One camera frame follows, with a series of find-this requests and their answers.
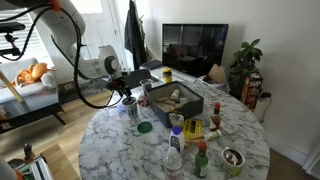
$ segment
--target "small container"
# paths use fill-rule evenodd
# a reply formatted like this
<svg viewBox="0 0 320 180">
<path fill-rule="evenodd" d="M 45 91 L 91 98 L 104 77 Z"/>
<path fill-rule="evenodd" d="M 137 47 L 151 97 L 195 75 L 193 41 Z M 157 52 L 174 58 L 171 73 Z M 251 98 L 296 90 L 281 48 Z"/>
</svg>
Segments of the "small container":
<svg viewBox="0 0 320 180">
<path fill-rule="evenodd" d="M 227 176 L 233 177 L 242 171 L 245 161 L 244 156 L 240 152 L 227 147 L 221 152 L 220 168 Z"/>
<path fill-rule="evenodd" d="M 221 136 L 221 135 L 222 135 L 222 134 L 221 134 L 221 131 L 220 131 L 220 130 L 217 130 L 217 131 L 214 131 L 214 132 L 205 134 L 205 135 L 204 135 L 204 139 L 205 139 L 206 141 L 211 141 L 211 140 L 213 140 L 214 138 L 219 137 L 219 136 Z"/>
<path fill-rule="evenodd" d="M 152 83 L 153 83 L 152 79 L 142 79 L 140 81 L 140 84 L 142 86 L 142 90 L 145 96 L 147 95 L 147 90 L 152 88 Z"/>
<path fill-rule="evenodd" d="M 163 80 L 165 83 L 171 83 L 172 82 L 172 72 L 170 68 L 164 68 L 163 69 Z"/>
<path fill-rule="evenodd" d="M 130 97 L 122 100 L 122 105 L 130 119 L 138 117 L 137 98 Z"/>
<path fill-rule="evenodd" d="M 179 89 L 175 89 L 173 91 L 173 93 L 171 94 L 171 100 L 172 101 L 177 101 L 179 99 L 179 95 L 180 95 L 180 90 Z"/>
<path fill-rule="evenodd" d="M 183 128 L 184 117 L 181 114 L 170 113 L 169 119 L 172 126 L 180 126 L 181 128 Z"/>
<path fill-rule="evenodd" d="M 180 126 L 174 126 L 171 130 L 169 137 L 169 145 L 171 147 L 175 147 L 178 152 L 182 152 L 184 148 L 184 134 L 182 132 L 182 128 Z"/>
</svg>

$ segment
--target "marble table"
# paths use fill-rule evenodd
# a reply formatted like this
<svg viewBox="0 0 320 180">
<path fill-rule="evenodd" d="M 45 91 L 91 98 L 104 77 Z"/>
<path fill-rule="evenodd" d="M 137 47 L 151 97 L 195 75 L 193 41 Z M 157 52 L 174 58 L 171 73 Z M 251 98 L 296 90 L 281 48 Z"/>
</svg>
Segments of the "marble table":
<svg viewBox="0 0 320 180">
<path fill-rule="evenodd" d="M 209 170 L 205 179 L 229 179 L 219 167 L 219 155 L 226 147 L 239 150 L 246 158 L 242 172 L 230 179 L 266 179 L 270 153 L 266 135 L 257 118 L 238 100 L 203 84 L 187 83 L 204 97 L 203 132 L 209 131 L 214 103 L 221 103 L 222 137 L 208 142 Z M 138 96 L 141 87 L 133 90 Z M 163 160 L 169 148 L 170 129 L 155 116 L 150 107 L 139 107 L 139 117 L 129 119 L 117 107 L 99 110 L 92 118 L 79 148 L 79 166 L 83 179 L 165 179 Z M 151 132 L 141 134 L 137 125 L 151 122 Z M 183 179 L 197 179 L 194 157 L 198 147 L 191 146 L 182 153 Z"/>
</svg>

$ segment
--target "sauce bottle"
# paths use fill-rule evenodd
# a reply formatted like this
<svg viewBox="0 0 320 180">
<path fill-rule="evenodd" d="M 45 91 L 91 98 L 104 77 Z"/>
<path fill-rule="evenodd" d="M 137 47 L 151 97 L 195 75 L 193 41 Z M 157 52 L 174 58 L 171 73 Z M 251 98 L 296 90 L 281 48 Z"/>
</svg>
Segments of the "sauce bottle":
<svg viewBox="0 0 320 180">
<path fill-rule="evenodd" d="M 210 131 L 216 131 L 220 128 L 220 103 L 216 102 L 214 104 L 214 113 L 211 115 L 211 121 L 210 121 Z"/>
<path fill-rule="evenodd" d="M 199 153 L 196 154 L 195 157 L 195 164 L 194 164 L 194 174 L 199 177 L 203 178 L 207 175 L 208 172 L 208 163 L 209 159 L 206 155 L 207 151 L 207 144 L 204 141 L 199 143 Z"/>
</svg>

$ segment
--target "hanging coat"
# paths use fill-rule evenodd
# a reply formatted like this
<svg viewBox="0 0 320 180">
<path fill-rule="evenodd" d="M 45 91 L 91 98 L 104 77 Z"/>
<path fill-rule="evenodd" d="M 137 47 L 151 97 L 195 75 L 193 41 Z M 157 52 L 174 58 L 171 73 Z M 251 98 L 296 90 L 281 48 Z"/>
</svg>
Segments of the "hanging coat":
<svg viewBox="0 0 320 180">
<path fill-rule="evenodd" d="M 139 69 L 141 64 L 147 62 L 144 41 L 137 20 L 134 2 L 130 0 L 127 22 L 124 32 L 124 47 L 132 53 L 134 69 Z"/>
</svg>

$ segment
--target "green lid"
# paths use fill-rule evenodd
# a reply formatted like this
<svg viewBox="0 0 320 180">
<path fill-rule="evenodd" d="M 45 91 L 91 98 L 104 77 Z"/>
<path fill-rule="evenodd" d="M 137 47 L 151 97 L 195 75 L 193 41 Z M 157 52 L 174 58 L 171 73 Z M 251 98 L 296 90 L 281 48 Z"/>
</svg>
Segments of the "green lid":
<svg viewBox="0 0 320 180">
<path fill-rule="evenodd" d="M 152 129 L 152 125 L 150 122 L 142 122 L 138 125 L 138 131 L 141 133 L 148 133 Z"/>
</svg>

